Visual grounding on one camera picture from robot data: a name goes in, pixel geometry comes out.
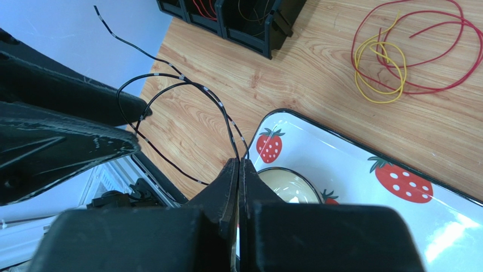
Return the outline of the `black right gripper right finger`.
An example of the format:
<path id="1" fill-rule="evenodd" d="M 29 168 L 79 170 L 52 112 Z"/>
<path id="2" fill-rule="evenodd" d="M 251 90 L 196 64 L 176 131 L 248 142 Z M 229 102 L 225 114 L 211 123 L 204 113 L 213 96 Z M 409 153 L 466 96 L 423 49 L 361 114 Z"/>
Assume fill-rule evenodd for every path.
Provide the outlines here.
<path id="1" fill-rule="evenodd" d="M 288 204 L 240 162 L 241 271 L 423 271 L 393 209 Z"/>

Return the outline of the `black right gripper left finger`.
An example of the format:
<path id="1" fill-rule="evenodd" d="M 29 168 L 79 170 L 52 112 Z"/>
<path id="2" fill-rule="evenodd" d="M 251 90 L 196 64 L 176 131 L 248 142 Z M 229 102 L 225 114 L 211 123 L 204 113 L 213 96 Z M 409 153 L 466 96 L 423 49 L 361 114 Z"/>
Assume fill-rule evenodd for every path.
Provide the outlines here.
<path id="1" fill-rule="evenodd" d="M 71 210 L 53 223 L 29 271 L 235 271 L 236 189 L 230 159 L 177 208 Z"/>

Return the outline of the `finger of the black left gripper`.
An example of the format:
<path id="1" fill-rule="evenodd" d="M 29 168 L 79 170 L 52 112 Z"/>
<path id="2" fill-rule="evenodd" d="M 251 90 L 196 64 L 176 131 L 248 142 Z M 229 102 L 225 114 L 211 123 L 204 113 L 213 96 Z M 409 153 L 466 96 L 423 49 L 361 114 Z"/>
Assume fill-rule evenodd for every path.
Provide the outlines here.
<path id="1" fill-rule="evenodd" d="M 1 103 L 1 205 L 37 196 L 140 151 L 132 133 L 19 103 Z"/>
<path id="2" fill-rule="evenodd" d="M 84 76 L 1 30 L 1 101 L 25 103 L 110 126 L 135 122 L 147 103 Z"/>

